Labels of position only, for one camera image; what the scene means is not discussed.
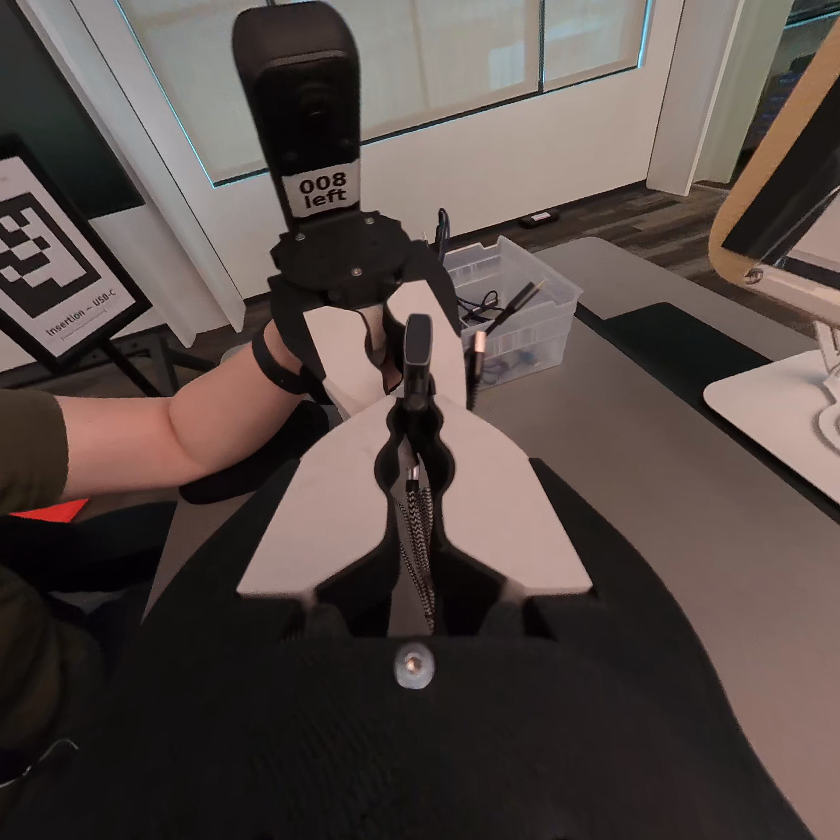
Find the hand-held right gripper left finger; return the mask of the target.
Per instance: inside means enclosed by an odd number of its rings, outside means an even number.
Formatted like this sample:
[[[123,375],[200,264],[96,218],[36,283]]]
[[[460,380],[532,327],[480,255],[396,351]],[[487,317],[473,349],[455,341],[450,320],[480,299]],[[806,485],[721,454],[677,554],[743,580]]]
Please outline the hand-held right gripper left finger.
[[[396,405],[396,396],[383,397],[301,458],[238,583],[240,597],[305,611],[334,606],[352,634],[388,633],[403,565],[392,496]]]

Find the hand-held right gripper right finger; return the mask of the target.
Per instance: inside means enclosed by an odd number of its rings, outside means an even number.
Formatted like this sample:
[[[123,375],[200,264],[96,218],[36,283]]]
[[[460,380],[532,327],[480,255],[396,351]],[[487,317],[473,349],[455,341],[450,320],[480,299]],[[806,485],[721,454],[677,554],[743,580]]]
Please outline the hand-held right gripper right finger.
[[[427,413],[436,634],[476,634],[499,602],[586,595],[593,582],[529,457],[445,395]]]

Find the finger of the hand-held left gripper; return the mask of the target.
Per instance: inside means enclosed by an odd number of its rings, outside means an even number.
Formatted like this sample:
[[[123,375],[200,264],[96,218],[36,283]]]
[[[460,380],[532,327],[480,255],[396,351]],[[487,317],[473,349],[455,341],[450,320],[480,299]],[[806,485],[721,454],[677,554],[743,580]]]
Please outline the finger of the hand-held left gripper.
[[[384,306],[361,310],[330,306],[303,315],[323,370],[322,384],[342,420],[377,411],[386,417],[396,404],[381,370],[385,359]]]
[[[432,320],[430,373],[436,394],[466,408],[466,367],[459,331],[425,280],[403,284],[383,305],[384,331],[395,367],[403,368],[404,332],[409,316],[416,313]]]

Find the dark grey usb hub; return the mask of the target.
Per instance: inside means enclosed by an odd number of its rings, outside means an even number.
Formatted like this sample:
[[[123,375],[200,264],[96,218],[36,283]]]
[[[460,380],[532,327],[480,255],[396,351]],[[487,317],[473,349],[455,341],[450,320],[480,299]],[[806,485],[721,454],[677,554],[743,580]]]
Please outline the dark grey usb hub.
[[[427,410],[433,358],[433,321],[425,313],[412,313],[403,341],[403,407],[412,414]]]

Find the clear plastic bin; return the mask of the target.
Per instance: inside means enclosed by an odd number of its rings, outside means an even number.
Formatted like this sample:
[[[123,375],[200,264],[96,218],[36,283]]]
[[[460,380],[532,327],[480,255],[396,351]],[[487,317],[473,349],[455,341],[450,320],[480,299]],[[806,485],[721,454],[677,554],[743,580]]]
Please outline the clear plastic bin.
[[[443,265],[454,283],[461,341],[490,329],[479,389],[559,365],[582,290],[508,238],[451,250]]]

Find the person's left forearm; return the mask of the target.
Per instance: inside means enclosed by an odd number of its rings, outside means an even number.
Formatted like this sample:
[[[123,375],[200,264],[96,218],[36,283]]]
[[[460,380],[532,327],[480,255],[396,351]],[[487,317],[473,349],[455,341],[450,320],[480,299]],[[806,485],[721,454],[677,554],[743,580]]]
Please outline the person's left forearm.
[[[237,464],[274,434],[256,398],[221,368],[172,397],[59,397],[61,500],[178,487]]]

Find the person's left hand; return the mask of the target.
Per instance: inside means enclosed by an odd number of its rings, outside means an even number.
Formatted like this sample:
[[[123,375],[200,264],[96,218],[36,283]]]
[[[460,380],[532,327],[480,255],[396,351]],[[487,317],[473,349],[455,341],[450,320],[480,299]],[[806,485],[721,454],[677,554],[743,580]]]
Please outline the person's left hand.
[[[286,422],[258,454],[275,459],[298,458],[334,425],[338,407],[322,381],[302,364],[298,373],[280,364],[266,343],[263,332],[251,340],[251,349],[261,373],[280,391],[301,399]]]

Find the large paned window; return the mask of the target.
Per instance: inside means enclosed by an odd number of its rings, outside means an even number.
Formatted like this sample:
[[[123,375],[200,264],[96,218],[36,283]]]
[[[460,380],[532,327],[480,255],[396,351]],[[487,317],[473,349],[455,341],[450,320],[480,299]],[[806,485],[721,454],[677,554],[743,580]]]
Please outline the large paned window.
[[[276,2],[121,1],[208,180],[266,169],[235,67],[237,15]],[[363,142],[637,68],[652,2],[331,1],[360,54]]]

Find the white screen stand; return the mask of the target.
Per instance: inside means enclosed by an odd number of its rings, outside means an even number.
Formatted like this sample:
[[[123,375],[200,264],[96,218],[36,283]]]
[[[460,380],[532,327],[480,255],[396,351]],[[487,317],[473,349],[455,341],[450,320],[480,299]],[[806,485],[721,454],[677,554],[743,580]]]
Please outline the white screen stand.
[[[839,329],[815,324],[818,350],[713,382],[706,404],[780,460],[838,457]]]

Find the black framed marker sign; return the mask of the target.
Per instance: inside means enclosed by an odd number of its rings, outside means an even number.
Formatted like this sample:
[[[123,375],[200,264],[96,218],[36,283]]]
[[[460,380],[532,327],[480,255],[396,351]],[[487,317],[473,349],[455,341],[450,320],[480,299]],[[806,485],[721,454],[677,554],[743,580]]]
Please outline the black framed marker sign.
[[[27,145],[2,136],[2,333],[60,372],[151,308]]]

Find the large black monitor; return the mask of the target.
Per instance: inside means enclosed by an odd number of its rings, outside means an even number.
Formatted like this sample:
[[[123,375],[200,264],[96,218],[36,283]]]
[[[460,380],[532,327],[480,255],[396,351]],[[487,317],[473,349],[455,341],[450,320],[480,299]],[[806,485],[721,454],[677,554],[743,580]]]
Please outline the large black monitor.
[[[87,219],[144,200],[15,2],[1,2],[1,134],[19,137]]]

